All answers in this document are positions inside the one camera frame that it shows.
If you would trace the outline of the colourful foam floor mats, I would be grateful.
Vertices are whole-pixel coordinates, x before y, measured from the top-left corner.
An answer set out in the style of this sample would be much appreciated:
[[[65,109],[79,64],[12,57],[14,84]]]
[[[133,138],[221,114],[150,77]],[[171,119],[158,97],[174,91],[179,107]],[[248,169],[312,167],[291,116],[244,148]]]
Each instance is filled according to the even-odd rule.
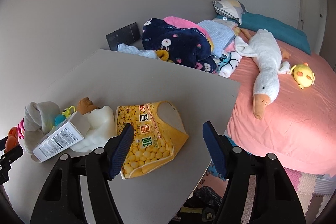
[[[224,178],[209,164],[194,195],[203,223],[335,223],[335,178],[283,168],[269,156],[229,165]]]

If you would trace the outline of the pink fleece blanket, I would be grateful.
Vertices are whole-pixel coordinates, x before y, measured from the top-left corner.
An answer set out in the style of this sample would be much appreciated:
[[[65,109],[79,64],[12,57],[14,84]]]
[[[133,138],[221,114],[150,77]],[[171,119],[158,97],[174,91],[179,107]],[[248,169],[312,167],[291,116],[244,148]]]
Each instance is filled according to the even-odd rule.
[[[197,25],[194,22],[191,22],[187,19],[182,19],[176,16],[167,16],[163,19],[167,24],[170,24],[172,26],[175,26],[177,28],[196,28],[197,30],[199,30],[202,34],[204,34],[204,36],[206,37],[206,39],[208,40],[211,50],[214,50],[214,44],[213,41],[209,35],[209,33],[202,28],[201,26]]]

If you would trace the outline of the pink bed sheet mattress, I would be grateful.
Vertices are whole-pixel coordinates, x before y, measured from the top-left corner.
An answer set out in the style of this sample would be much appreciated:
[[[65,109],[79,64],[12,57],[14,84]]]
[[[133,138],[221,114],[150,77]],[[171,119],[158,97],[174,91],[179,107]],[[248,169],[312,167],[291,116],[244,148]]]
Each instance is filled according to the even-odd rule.
[[[266,107],[264,118],[252,111],[252,91],[259,70],[243,57],[231,75],[240,89],[227,132],[246,151],[275,153],[284,167],[311,174],[335,175],[335,72],[321,56],[306,54],[279,40],[291,65],[307,63],[315,84],[300,89],[291,75],[280,75],[280,92]]]

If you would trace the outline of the light blue baby garment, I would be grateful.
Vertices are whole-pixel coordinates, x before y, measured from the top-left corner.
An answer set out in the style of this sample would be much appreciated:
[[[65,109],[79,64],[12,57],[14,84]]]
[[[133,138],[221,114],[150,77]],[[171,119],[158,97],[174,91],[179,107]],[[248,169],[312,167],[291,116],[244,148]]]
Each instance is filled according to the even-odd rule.
[[[124,43],[119,44],[117,46],[117,51],[122,52],[122,53],[129,53],[129,54],[132,54],[132,55],[147,57],[147,58],[150,58],[150,59],[156,59],[156,60],[159,59],[156,51],[154,51],[154,50],[140,50],[135,46],[128,46]]]

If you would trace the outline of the navy rabbit print blanket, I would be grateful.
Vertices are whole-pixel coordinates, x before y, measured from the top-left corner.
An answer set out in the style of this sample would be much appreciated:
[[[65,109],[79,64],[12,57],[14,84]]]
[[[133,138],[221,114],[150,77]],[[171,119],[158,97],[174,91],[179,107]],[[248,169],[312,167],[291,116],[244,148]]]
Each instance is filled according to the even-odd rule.
[[[198,28],[173,26],[163,19],[152,18],[144,23],[142,45],[156,51],[163,61],[214,73],[216,63],[211,57],[212,42]]]

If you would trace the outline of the teal long pillow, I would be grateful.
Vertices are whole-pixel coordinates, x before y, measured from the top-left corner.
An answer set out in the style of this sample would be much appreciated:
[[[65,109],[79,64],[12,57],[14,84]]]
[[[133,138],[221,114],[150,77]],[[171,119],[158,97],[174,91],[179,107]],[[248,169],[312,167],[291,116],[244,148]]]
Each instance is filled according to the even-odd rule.
[[[311,49],[309,42],[307,41],[306,33],[277,19],[245,12],[242,15],[242,24],[240,27],[255,32],[260,28],[266,29],[271,32],[276,39],[311,55]]]

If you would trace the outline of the teal yellow frog toy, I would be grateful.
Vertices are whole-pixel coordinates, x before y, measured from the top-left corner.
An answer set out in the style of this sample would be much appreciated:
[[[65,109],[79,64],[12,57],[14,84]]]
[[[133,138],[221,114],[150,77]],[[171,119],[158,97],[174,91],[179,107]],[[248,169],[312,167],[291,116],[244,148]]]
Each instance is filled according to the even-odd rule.
[[[76,112],[76,107],[75,106],[70,106],[65,108],[61,114],[57,115],[54,120],[54,126],[58,126],[61,124],[63,121],[65,121],[67,118],[69,118],[73,113]]]

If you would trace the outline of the white long cardboard box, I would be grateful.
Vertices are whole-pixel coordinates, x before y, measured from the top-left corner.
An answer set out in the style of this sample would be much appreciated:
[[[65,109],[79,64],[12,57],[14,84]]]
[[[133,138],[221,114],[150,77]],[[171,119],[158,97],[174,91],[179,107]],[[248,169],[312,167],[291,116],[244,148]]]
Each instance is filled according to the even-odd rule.
[[[44,162],[69,147],[82,141],[90,129],[90,124],[80,112],[75,112],[52,129],[33,149],[32,158]]]

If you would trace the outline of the white wavy foam sponge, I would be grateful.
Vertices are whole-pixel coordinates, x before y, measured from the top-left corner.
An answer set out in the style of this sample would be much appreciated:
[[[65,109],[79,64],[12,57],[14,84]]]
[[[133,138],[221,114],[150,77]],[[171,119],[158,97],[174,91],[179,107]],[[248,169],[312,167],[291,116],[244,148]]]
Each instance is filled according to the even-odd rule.
[[[113,110],[109,106],[95,109],[84,117],[89,122],[90,129],[83,140],[70,147],[72,151],[90,152],[98,147],[104,147],[110,138],[117,136]]]

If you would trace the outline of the yellow soybean print bag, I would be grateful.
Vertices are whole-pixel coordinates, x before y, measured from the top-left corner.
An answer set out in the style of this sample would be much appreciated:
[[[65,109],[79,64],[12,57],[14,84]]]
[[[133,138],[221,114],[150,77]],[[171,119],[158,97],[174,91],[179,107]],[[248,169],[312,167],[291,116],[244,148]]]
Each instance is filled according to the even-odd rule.
[[[171,162],[187,142],[179,112],[168,101],[118,106],[116,133],[131,124],[134,137],[121,168],[126,180],[148,174]]]

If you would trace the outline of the light blue knit blanket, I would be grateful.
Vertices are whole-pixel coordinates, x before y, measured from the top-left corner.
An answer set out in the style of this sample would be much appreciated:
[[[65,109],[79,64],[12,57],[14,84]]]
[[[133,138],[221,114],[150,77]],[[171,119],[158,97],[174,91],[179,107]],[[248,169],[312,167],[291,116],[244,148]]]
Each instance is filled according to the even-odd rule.
[[[221,57],[223,50],[235,38],[232,28],[213,20],[203,20],[198,25],[208,32],[213,42],[214,49],[212,54],[216,57]]]

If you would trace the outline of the white cartoon print cloth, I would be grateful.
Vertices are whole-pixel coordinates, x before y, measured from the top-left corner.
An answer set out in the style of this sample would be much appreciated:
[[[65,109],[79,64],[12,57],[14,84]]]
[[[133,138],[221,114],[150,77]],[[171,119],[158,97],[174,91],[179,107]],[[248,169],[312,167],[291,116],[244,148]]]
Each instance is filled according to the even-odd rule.
[[[242,56],[235,51],[222,54],[219,59],[215,59],[217,64],[216,74],[229,78],[240,63]]]

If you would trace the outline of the black trash bin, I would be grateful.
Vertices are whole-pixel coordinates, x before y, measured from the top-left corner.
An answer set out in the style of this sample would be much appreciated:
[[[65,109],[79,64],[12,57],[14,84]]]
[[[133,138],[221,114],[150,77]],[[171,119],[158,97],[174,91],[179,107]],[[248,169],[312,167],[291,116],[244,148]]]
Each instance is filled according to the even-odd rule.
[[[221,196],[212,188],[196,188],[169,223],[213,223],[221,203]]]

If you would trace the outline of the white towel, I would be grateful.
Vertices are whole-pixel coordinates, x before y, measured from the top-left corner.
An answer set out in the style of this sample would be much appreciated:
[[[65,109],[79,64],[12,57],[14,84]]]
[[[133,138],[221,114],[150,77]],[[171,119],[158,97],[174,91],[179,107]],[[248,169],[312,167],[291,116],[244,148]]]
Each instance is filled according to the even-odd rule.
[[[23,126],[25,151],[33,153],[33,149],[52,130],[55,118],[60,114],[59,106],[51,101],[31,102],[25,107]]]

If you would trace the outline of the yellow chick plush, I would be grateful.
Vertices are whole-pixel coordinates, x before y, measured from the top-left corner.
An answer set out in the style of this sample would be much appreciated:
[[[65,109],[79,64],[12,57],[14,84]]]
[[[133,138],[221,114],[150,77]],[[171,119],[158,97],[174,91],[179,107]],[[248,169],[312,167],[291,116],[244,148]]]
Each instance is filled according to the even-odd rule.
[[[292,66],[289,73],[293,76],[300,89],[308,88],[315,82],[315,75],[308,63]]]

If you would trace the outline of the black wall switch panel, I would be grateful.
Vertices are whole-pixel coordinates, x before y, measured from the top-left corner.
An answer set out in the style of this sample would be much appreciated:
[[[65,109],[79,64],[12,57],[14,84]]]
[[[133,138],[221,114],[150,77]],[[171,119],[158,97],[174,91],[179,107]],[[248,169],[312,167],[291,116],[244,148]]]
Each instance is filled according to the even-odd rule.
[[[130,46],[140,39],[141,34],[136,22],[111,32],[106,36],[106,40],[111,51],[117,51],[117,47],[120,44],[126,44],[127,46]]]

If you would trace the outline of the orange crab toy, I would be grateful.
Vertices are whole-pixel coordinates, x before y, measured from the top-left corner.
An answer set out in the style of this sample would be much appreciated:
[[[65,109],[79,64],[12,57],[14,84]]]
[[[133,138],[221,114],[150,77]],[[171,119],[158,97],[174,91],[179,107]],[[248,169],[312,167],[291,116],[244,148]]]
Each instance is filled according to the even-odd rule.
[[[5,153],[9,152],[13,148],[19,145],[18,141],[18,129],[12,127],[7,134],[7,141],[5,144]]]

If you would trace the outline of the patchwork checkered pillow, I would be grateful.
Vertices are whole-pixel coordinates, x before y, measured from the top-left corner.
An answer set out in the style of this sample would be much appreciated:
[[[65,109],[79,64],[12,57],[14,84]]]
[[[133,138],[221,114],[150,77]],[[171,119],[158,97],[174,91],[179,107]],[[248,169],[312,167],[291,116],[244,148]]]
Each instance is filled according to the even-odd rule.
[[[230,18],[242,24],[242,15],[246,13],[245,6],[236,0],[213,1],[216,13],[224,18]]]

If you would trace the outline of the small brown bear toy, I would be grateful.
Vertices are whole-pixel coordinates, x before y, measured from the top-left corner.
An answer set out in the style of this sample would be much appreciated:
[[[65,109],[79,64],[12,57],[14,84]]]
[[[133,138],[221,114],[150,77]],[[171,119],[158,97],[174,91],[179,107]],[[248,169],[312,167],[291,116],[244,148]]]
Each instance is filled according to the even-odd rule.
[[[85,115],[98,109],[98,106],[96,106],[88,97],[85,97],[78,102],[76,109],[79,113]]]

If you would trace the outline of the white goose plush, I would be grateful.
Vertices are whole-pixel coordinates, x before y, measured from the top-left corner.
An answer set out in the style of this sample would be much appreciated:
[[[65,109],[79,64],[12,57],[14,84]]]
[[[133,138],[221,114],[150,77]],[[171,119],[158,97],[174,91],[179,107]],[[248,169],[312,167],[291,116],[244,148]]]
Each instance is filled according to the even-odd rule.
[[[246,43],[240,36],[235,38],[235,51],[242,57],[250,57],[259,69],[253,86],[253,114],[261,120],[266,107],[272,104],[280,91],[279,75],[290,71],[287,61],[290,54],[282,51],[273,34],[266,29],[257,30]]]

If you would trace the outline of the pink dinosaur toy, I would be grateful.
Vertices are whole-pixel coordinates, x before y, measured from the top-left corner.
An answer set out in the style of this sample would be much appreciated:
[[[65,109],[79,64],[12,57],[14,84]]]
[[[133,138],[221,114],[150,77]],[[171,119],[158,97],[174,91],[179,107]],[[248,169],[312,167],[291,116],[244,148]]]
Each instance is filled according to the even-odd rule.
[[[19,137],[19,139],[23,139],[24,138],[24,133],[25,133],[24,119],[22,119],[19,122],[19,124],[17,125],[17,129],[18,129],[18,137]]]

